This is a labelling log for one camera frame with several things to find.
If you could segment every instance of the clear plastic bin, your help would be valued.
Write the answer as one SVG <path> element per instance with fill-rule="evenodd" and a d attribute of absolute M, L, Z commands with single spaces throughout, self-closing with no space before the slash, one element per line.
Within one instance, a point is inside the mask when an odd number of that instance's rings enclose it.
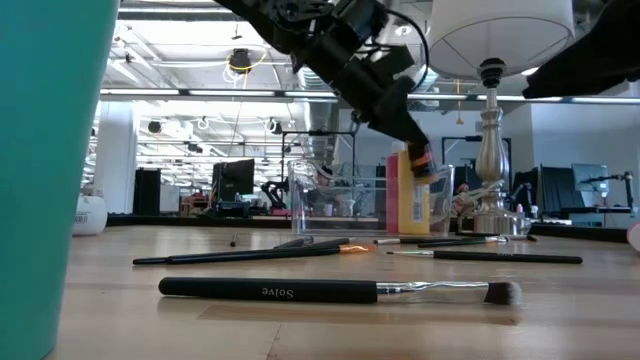
<path fill-rule="evenodd" d="M 438 180 L 430 185 L 430 234 L 427 236 L 449 234 L 453 174 L 453 167 L 443 166 L 437 174 Z M 387 231 L 385 178 L 331 176 L 310 161 L 297 160 L 289 163 L 289 185 L 295 234 L 399 235 Z"/>

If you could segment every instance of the table surface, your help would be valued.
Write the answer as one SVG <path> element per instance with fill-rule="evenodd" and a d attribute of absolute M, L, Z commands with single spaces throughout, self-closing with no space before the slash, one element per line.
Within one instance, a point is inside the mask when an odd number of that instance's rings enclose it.
<path fill-rule="evenodd" d="M 236 250 L 292 239 L 274 230 L 141 226 L 74 238 L 58 347 L 48 359 L 640 358 L 640 254 L 625 244 L 543 238 L 500 245 L 504 251 L 578 255 L 583 265 L 384 255 L 414 248 L 393 245 L 375 255 L 131 266 L 135 257 L 229 251 L 234 233 Z M 517 281 L 523 298 L 514 307 L 179 299 L 158 292 L 165 276 Z"/>

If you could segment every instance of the teal cup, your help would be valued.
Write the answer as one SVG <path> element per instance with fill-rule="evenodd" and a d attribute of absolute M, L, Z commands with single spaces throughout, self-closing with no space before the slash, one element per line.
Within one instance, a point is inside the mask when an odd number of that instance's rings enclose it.
<path fill-rule="evenodd" d="M 0 359 L 55 346 L 118 0 L 0 4 Z"/>

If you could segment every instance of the brush bristles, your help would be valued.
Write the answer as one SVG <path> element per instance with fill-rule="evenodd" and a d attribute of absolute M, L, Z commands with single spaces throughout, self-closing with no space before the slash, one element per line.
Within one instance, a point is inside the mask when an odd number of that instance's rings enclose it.
<path fill-rule="evenodd" d="M 522 289 L 514 282 L 489 283 L 484 302 L 496 305 L 516 305 L 520 302 Z"/>

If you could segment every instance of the yellow bottle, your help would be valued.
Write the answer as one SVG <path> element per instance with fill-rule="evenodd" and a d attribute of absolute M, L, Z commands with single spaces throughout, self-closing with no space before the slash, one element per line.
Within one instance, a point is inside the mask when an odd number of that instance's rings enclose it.
<path fill-rule="evenodd" d="M 398 229 L 400 234 L 429 235 L 430 187 L 414 181 L 407 150 L 398 153 Z"/>

